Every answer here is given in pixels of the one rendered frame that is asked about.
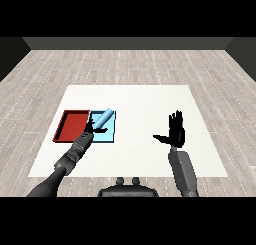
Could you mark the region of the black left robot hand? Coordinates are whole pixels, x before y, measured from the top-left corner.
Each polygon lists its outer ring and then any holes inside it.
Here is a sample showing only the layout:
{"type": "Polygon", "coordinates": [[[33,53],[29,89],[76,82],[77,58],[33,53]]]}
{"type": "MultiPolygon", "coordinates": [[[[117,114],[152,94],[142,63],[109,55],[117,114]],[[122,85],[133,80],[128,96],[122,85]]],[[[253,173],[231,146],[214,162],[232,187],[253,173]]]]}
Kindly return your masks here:
{"type": "Polygon", "coordinates": [[[90,120],[87,122],[87,124],[86,124],[86,126],[85,126],[85,128],[84,128],[84,132],[93,134],[93,133],[105,133],[105,132],[108,131],[107,128],[104,128],[104,129],[102,129],[102,128],[96,128],[96,129],[94,129],[94,128],[93,128],[93,124],[94,124],[93,120],[90,119],[90,120]]]}

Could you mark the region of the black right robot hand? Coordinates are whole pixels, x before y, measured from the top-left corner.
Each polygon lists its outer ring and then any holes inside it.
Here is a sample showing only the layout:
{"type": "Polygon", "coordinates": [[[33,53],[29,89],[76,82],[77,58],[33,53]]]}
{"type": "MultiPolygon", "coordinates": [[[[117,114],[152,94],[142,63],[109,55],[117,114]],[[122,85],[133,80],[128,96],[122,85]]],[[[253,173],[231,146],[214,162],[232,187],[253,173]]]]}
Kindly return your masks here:
{"type": "Polygon", "coordinates": [[[182,112],[176,111],[169,116],[168,136],[154,135],[154,138],[172,147],[182,148],[185,144],[185,129],[183,127],[182,112]]]}

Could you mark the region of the light blue can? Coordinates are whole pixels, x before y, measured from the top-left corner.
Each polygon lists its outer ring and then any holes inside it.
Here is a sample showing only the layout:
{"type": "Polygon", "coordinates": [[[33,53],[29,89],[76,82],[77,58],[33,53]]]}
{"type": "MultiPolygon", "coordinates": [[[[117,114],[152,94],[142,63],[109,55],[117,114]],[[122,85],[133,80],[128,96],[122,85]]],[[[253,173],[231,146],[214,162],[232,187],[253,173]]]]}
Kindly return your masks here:
{"type": "Polygon", "coordinates": [[[102,128],[105,123],[112,117],[114,111],[108,108],[105,111],[94,111],[92,117],[94,118],[94,129],[102,128]]]}

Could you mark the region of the light blue shallow open box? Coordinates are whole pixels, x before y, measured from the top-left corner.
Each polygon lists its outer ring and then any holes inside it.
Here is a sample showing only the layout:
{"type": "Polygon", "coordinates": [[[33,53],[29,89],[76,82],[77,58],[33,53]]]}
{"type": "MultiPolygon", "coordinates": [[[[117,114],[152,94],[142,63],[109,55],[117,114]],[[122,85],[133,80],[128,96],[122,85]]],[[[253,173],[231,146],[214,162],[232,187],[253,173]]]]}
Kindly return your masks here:
{"type": "MultiPolygon", "coordinates": [[[[90,112],[90,119],[92,119],[93,122],[94,122],[94,118],[92,117],[92,114],[94,111],[105,111],[105,110],[92,110],[90,112]]],[[[94,134],[94,138],[93,138],[94,143],[113,143],[114,142],[115,118],[116,118],[116,113],[114,111],[114,114],[112,115],[112,117],[102,127],[102,129],[107,128],[108,131],[105,133],[93,133],[94,134]]]]}

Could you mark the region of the red shallow open box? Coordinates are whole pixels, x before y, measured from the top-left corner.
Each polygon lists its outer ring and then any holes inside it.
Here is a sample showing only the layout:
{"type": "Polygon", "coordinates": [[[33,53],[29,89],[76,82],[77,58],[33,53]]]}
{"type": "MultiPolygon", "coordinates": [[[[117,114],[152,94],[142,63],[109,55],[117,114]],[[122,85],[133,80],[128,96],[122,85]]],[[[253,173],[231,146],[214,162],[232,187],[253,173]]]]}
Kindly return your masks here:
{"type": "Polygon", "coordinates": [[[73,143],[84,131],[89,113],[89,110],[65,110],[52,141],[55,143],[73,143]]]}

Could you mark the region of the dark grey robot body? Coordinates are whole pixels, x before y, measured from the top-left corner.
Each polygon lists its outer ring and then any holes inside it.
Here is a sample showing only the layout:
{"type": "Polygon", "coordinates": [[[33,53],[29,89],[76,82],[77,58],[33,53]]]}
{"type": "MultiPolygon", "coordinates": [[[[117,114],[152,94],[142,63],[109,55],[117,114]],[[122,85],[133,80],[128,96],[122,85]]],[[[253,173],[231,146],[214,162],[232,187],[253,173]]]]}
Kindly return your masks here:
{"type": "Polygon", "coordinates": [[[142,186],[138,177],[132,178],[131,185],[125,185],[124,178],[118,177],[116,184],[101,189],[98,197],[158,197],[158,193],[155,189],[142,186]]]}

